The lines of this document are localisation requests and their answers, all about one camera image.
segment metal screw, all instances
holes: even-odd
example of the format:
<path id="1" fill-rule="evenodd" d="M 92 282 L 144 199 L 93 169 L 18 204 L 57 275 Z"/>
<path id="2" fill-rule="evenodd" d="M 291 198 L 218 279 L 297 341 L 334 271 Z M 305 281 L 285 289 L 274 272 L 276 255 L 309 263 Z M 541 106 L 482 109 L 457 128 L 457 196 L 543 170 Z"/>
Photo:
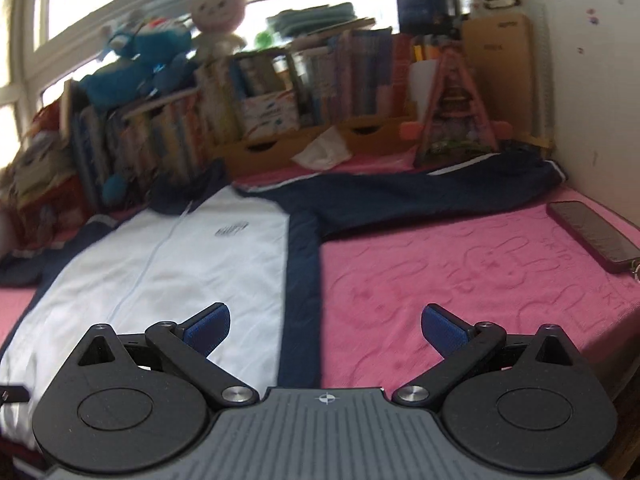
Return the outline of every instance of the metal screw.
<path id="1" fill-rule="evenodd" d="M 253 391 L 246 386 L 229 386 L 222 391 L 222 398 L 227 402 L 247 402 L 253 395 Z"/>
<path id="2" fill-rule="evenodd" d="M 429 397 L 429 391 L 422 386 L 416 386 L 411 384 L 410 386 L 403 386 L 398 390 L 398 397 L 404 402 L 421 402 Z"/>

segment paper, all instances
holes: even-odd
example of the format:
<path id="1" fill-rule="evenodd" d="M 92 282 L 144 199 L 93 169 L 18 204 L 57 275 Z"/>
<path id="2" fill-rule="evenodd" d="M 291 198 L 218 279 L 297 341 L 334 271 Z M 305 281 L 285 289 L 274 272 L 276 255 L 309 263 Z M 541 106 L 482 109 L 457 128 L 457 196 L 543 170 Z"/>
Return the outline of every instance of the paper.
<path id="1" fill-rule="evenodd" d="M 291 160 L 308 170 L 326 171 L 352 156 L 340 132 L 332 126 Z"/>
<path id="2" fill-rule="evenodd" d="M 418 112 L 418 121 L 424 121 L 424 115 L 429 107 L 431 86 L 438 68 L 438 61 L 431 59 L 417 61 L 409 68 L 409 93 L 411 100 L 415 102 Z"/>

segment plush toy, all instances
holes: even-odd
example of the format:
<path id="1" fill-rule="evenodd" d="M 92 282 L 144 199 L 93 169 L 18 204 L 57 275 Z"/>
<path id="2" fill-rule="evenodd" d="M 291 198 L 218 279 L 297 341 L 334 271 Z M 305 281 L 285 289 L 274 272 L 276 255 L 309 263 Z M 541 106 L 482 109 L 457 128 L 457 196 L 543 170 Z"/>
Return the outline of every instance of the plush toy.
<path id="1" fill-rule="evenodd" d="M 80 81 L 80 87 L 98 110 L 109 110 L 148 96 L 175 91 L 189 82 L 196 69 L 186 54 L 191 33 L 177 20 L 144 20 L 132 12 L 117 30 L 102 28 L 103 54 L 113 50 L 118 60 Z"/>
<path id="2" fill-rule="evenodd" d="M 244 20 L 245 5 L 245 0 L 193 0 L 191 19 L 201 32 L 194 38 L 198 62 L 230 56 L 246 47 L 246 42 L 233 34 Z"/>

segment blue plush toy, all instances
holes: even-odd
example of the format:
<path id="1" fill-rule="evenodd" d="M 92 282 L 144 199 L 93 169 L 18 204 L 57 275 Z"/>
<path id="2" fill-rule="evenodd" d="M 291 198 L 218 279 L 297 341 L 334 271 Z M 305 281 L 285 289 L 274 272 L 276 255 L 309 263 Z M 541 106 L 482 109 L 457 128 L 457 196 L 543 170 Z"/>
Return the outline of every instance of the blue plush toy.
<path id="1" fill-rule="evenodd" d="M 115 32 L 103 27 L 106 52 L 120 56 L 80 81 L 89 101 L 99 110 L 123 106 L 154 91 L 179 89 L 190 80 L 196 65 L 187 60 L 191 33 L 177 20 L 145 21 L 133 12 Z"/>

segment blue gripper pad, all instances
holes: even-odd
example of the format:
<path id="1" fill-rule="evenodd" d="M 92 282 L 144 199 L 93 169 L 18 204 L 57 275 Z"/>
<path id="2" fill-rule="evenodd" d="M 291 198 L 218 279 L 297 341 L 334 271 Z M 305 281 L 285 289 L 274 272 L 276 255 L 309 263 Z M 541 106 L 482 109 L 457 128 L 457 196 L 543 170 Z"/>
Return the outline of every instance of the blue gripper pad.
<path id="1" fill-rule="evenodd" d="M 207 357 L 213 350 L 225 340 L 231 326 L 231 315 L 228 307 L 219 303 L 217 308 L 207 312 L 201 319 L 196 320 L 190 326 L 193 318 L 185 321 L 182 341 L 187 343 L 196 352 Z"/>
<path id="2" fill-rule="evenodd" d="M 466 327 L 467 323 L 460 320 L 465 327 L 457 325 L 452 320 L 447 319 L 436 308 L 437 305 L 428 304 L 422 311 L 422 335 L 433 346 L 442 357 L 453 354 L 462 345 L 469 342 Z"/>

